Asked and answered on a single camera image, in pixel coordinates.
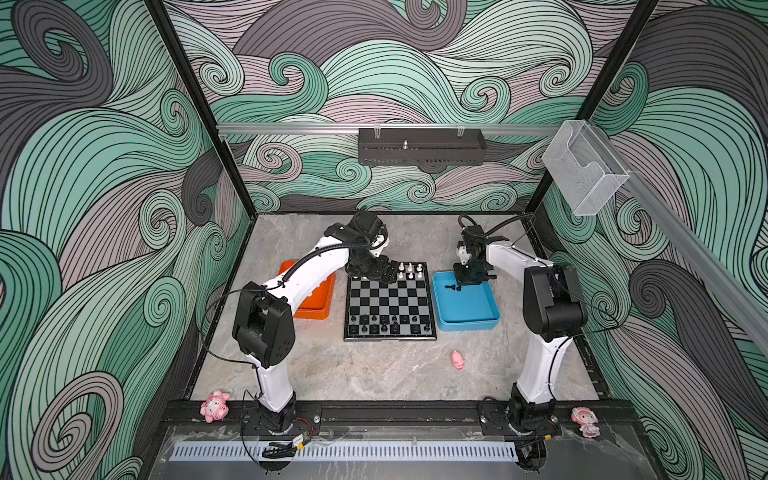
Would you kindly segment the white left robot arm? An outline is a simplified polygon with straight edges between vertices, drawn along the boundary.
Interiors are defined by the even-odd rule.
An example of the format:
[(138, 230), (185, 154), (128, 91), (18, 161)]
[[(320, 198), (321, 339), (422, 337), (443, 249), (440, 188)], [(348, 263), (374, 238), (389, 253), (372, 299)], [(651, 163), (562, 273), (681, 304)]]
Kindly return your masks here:
[(285, 430), (295, 415), (296, 393), (286, 359), (295, 341), (294, 314), (336, 271), (384, 283), (397, 280), (398, 263), (382, 253), (389, 235), (376, 216), (329, 226), (313, 249), (264, 284), (247, 284), (238, 299), (232, 338), (253, 369), (259, 413)]

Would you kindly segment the small pink pig toy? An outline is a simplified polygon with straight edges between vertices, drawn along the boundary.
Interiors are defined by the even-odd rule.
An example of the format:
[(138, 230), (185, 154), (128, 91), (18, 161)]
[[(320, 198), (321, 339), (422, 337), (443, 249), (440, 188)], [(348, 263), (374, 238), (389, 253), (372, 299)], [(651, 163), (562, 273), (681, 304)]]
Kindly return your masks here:
[(451, 353), (450, 358), (451, 358), (452, 365), (454, 366), (454, 368), (456, 370), (463, 370), (464, 369), (464, 367), (465, 367), (465, 360), (464, 360), (464, 358), (463, 358), (463, 356), (462, 356), (462, 354), (460, 352), (454, 350)]

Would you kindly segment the pink doll figure right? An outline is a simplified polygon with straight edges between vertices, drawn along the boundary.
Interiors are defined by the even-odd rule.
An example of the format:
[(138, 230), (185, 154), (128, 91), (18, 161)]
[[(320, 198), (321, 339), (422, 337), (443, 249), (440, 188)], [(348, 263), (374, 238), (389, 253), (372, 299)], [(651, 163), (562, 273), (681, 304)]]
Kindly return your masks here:
[(591, 409), (584, 406), (574, 407), (571, 410), (571, 420), (579, 425), (579, 430), (584, 438), (600, 436), (599, 420)]

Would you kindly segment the aluminium rail on wall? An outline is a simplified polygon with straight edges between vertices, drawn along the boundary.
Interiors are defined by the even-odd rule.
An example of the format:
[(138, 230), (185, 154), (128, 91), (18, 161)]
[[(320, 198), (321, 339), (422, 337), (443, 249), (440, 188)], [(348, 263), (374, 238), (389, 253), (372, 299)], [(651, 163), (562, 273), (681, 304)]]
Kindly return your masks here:
[(552, 136), (559, 129), (554, 125), (526, 124), (402, 124), (402, 123), (219, 123), (217, 131), (221, 135), (354, 135), (361, 129), (383, 130), (448, 130), (462, 134), (468, 129), (478, 129), (490, 136)]

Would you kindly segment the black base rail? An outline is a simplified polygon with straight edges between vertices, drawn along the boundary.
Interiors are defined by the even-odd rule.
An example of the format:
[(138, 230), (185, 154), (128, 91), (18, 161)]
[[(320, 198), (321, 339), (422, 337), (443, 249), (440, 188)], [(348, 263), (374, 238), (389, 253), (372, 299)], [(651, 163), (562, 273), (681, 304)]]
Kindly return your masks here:
[(248, 435), (281, 433), (296, 426), (315, 435), (353, 427), (447, 427), (465, 428), (486, 436), (521, 436), (512, 422), (512, 406), (501, 400), (451, 401), (312, 401), (299, 400), (282, 417), (270, 414), (253, 400), (229, 401), (224, 419), (206, 422), (199, 401), (172, 401), (161, 416), (163, 424), (202, 425), (220, 423), (244, 426)]

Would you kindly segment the pink doll figure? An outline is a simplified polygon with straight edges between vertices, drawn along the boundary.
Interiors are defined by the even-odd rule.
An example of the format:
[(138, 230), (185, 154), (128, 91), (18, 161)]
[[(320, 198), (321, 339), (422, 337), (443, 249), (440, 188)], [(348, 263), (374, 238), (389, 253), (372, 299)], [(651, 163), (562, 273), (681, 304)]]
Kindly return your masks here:
[(574, 407), (571, 410), (571, 420), (579, 425), (579, 430), (584, 438), (600, 436), (599, 420), (591, 409), (584, 406)]
[(227, 402), (230, 398), (231, 394), (228, 392), (221, 390), (212, 392), (200, 408), (200, 414), (204, 417), (205, 422), (212, 423), (224, 419), (229, 413)]

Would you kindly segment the black and silver chessboard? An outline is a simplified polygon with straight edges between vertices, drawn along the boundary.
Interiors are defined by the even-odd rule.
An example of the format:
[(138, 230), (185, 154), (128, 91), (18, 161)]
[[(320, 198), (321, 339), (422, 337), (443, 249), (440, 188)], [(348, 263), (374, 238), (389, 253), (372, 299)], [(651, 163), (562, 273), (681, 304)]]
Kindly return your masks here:
[[(423, 264), (423, 272), (416, 265)], [(397, 281), (347, 280), (343, 339), (352, 341), (434, 341), (437, 339), (428, 265), (398, 268)]]

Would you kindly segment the blue plastic tray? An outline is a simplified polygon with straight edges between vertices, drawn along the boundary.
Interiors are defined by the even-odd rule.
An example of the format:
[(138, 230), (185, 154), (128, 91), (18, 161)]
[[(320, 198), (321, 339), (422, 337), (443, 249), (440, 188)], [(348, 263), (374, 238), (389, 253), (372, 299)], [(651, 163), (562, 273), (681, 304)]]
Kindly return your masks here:
[(452, 271), (441, 271), (432, 277), (432, 293), (442, 331), (492, 330), (501, 319), (489, 282), (461, 286)]

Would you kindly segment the pink doll figure left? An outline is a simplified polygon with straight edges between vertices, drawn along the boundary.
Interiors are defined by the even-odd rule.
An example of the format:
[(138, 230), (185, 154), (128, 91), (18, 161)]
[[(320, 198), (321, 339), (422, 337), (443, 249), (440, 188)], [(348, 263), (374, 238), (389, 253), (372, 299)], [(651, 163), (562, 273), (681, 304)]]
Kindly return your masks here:
[(227, 402), (230, 398), (231, 394), (228, 392), (221, 390), (212, 392), (200, 408), (200, 414), (204, 417), (205, 422), (212, 423), (224, 419), (229, 413)]

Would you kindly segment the black enclosure corner post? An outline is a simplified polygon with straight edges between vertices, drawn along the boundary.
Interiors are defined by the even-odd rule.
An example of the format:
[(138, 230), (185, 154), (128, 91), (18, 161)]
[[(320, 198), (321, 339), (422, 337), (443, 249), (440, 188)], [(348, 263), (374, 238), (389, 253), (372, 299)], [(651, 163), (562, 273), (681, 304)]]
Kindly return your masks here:
[[(604, 95), (608, 92), (609, 88), (619, 75), (629, 54), (639, 39), (643, 28), (649, 21), (651, 14), (657, 5), (658, 3), (656, 1), (639, 1), (636, 4), (622, 33), (615, 40), (606, 63), (602, 67), (574, 120), (585, 120), (591, 123), (591, 119), (596, 113), (597, 107), (600, 105)], [(555, 183), (546, 169), (542, 180), (528, 202), (526, 207), (526, 212), (528, 214), (536, 213), (550, 187), (553, 185), (555, 185)]]

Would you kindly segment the black perforated wall shelf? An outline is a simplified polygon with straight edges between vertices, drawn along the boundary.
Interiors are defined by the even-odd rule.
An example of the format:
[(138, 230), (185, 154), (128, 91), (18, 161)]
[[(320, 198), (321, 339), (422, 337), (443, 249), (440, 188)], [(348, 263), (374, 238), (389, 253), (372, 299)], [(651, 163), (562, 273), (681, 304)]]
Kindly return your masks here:
[(481, 165), (488, 150), (481, 130), (462, 134), (448, 130), (361, 129), (358, 160), (366, 166), (438, 167)]

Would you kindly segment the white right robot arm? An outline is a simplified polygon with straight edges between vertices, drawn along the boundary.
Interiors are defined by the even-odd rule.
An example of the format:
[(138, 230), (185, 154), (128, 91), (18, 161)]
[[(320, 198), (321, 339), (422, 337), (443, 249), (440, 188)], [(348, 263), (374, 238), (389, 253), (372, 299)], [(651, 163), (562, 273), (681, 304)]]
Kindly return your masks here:
[(458, 242), (456, 253), (453, 271), (462, 287), (494, 279), (493, 270), (522, 283), (522, 315), (530, 335), (522, 373), (513, 385), (510, 417), (520, 426), (535, 418), (549, 418), (565, 353), (587, 321), (577, 297), (575, 270), (557, 267), (508, 240), (465, 239)]

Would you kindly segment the clear acrylic wall box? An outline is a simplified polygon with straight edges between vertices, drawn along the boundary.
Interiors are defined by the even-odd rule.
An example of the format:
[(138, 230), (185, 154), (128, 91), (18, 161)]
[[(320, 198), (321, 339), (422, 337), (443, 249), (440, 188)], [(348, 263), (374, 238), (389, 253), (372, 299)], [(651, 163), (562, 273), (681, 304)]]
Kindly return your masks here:
[(575, 216), (596, 216), (629, 179), (619, 151), (599, 127), (567, 120), (542, 156)]

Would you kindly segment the orange plastic tray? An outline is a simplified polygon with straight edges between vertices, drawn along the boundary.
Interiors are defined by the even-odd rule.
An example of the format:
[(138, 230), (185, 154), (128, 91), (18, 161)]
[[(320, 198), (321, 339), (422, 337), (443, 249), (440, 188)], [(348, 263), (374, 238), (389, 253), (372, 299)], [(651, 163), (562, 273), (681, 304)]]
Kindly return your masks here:
[[(318, 268), (314, 266), (315, 260), (300, 266), (288, 279), (287, 285), (278, 288), (275, 294), (278, 298), (286, 297), (292, 301), (293, 317), (302, 320), (325, 320), (330, 315), (332, 295), (335, 285), (335, 273), (329, 273), (322, 282), (319, 278)], [(309, 280), (315, 280), (314, 289), (309, 291), (301, 304), (295, 302), (298, 296), (295, 294), (296, 286), (306, 286)]]

